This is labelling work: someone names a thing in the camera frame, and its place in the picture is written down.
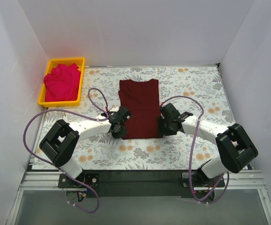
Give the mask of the dark red t shirt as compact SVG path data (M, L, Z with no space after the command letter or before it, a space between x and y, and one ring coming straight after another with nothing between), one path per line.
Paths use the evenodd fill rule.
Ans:
M127 135L123 139L160 138L157 122L161 116L159 81L120 80L118 94L121 106L132 114L124 123Z

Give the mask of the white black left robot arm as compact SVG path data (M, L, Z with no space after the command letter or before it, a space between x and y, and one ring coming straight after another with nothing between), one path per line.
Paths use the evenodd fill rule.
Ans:
M106 118L102 115L94 120L80 122L65 122L58 120L48 131L39 144L39 148L49 158L55 167L69 175L69 182L76 188L85 182L83 169L73 158L73 152L78 142L100 134L111 133L114 138L127 135L124 123L131 118L114 112Z

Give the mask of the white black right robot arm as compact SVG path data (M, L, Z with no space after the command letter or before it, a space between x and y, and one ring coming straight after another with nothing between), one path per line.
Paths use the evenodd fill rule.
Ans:
M160 136L197 134L204 140L215 144L219 156L203 163L191 175L194 184L208 186L214 178L227 172L239 173L258 156L258 150L245 129L235 123L231 126L214 124L199 120L192 113L162 115L157 118Z

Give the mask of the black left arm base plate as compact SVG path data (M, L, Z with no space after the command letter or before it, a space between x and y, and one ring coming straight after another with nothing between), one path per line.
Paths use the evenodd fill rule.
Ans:
M83 172L75 179L92 188L97 188L99 186L100 174ZM65 174L60 174L58 188L84 188L84 186L68 178Z

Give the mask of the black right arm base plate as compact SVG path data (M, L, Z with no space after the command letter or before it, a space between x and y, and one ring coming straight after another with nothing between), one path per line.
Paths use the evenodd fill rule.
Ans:
M178 181L184 188L190 188L190 179L189 173L187 170L178 172L179 178ZM196 173L196 171L191 172L192 186L194 189L210 190L216 184L218 188L224 188L226 183L224 178L221 178L220 175L214 178L204 178Z

